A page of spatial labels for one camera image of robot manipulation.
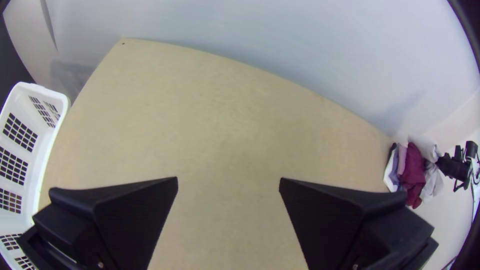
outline pile of clothes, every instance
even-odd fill
[[[441,157],[437,145],[422,136],[409,135],[408,146],[394,143],[383,176],[391,192],[406,191],[406,205],[417,208],[444,188],[442,173],[435,163]]]

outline purple cloth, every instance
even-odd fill
[[[398,149],[398,145],[397,144],[397,148],[393,151],[392,155],[393,155],[393,161],[392,161],[392,165],[391,165],[391,172],[390,174],[388,175],[388,177],[390,177],[390,180],[391,182],[395,185],[395,186],[400,186],[400,179],[399,179],[399,176],[397,175],[397,167],[399,165],[399,149]]]
[[[405,171],[405,159],[407,158],[407,148],[400,143],[396,144],[398,149],[398,168],[396,174],[401,176]]]
[[[425,186],[425,160],[413,143],[408,144],[405,159],[405,171],[400,177],[400,184],[406,189],[406,205],[417,208],[421,203],[420,192]]]

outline maroon cloth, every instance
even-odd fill
[[[406,149],[405,170],[400,176],[400,184],[407,191],[406,205],[414,209],[422,203],[420,192],[425,186],[425,161],[419,149],[413,143]]]

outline beige board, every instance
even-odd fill
[[[268,72],[122,39],[60,128],[40,206],[50,203],[51,187],[177,176],[149,269],[307,269],[280,178],[386,192],[391,143],[350,111]]]

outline white laundry basket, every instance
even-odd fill
[[[13,270],[34,270],[17,244],[33,225],[47,162],[68,109],[61,93],[19,82],[0,113],[0,253]]]

